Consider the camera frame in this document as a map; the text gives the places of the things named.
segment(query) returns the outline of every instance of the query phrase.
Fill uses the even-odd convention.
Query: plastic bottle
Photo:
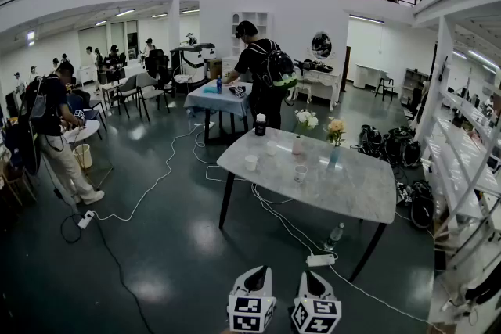
[[[329,238],[323,244],[326,250],[333,250],[336,244],[343,236],[344,223],[339,223],[339,226],[330,232]]]
[[[218,93],[222,93],[222,80],[221,80],[221,76],[218,75]]]
[[[266,116],[264,114],[258,114],[256,116],[255,132],[258,137],[262,137],[266,134]]]

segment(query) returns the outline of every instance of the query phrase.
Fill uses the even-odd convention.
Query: blue bottle
[[[218,75],[218,93],[222,93],[222,80],[220,75]]]

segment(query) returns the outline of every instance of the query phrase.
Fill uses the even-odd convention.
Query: water bottle
[[[220,75],[218,75],[218,93],[222,93],[222,80]]]
[[[329,238],[323,244],[324,249],[326,250],[334,249],[336,244],[341,239],[341,236],[343,236],[343,228],[344,228],[344,223],[339,223],[339,226],[336,227],[334,230],[332,230],[332,232],[329,235]]]

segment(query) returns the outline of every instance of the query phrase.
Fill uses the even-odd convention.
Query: cup
[[[256,170],[256,165],[258,164],[258,158],[254,155],[245,156],[245,168],[249,171]]]
[[[275,156],[277,143],[275,141],[268,141],[266,144],[266,152],[270,156]]]
[[[294,173],[294,180],[296,182],[303,182],[305,180],[306,173],[308,173],[308,168],[300,164],[299,166],[296,166]]]

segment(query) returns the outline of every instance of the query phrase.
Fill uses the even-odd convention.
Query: gray table
[[[216,80],[207,82],[205,85],[195,89],[186,96],[185,108],[205,109],[205,143],[209,143],[209,124],[211,122],[211,110],[219,112],[219,131],[225,134],[222,128],[222,113],[229,113],[232,125],[232,135],[235,135],[235,115],[243,117],[245,132],[249,131],[247,122],[248,95],[252,91],[252,84],[248,82],[238,82],[238,86],[245,87],[245,96],[237,98],[226,85],[222,86],[222,93],[204,92],[207,87],[216,88]]]
[[[296,134],[266,128],[266,135],[258,137],[248,132],[233,143],[218,159],[218,165],[226,169],[228,180],[225,187],[219,228],[222,229],[228,210],[233,180],[238,175],[280,195],[298,200],[324,210],[374,221],[379,226],[362,259],[350,277],[355,280],[373,252],[387,224],[393,222],[396,208],[396,187],[389,163],[340,148],[339,159],[331,162],[333,145],[302,137],[304,152],[292,154]],[[266,153],[266,143],[275,141],[275,156]],[[245,168],[245,156],[258,157],[255,171]],[[306,179],[294,180],[294,168],[304,164],[308,168]]]

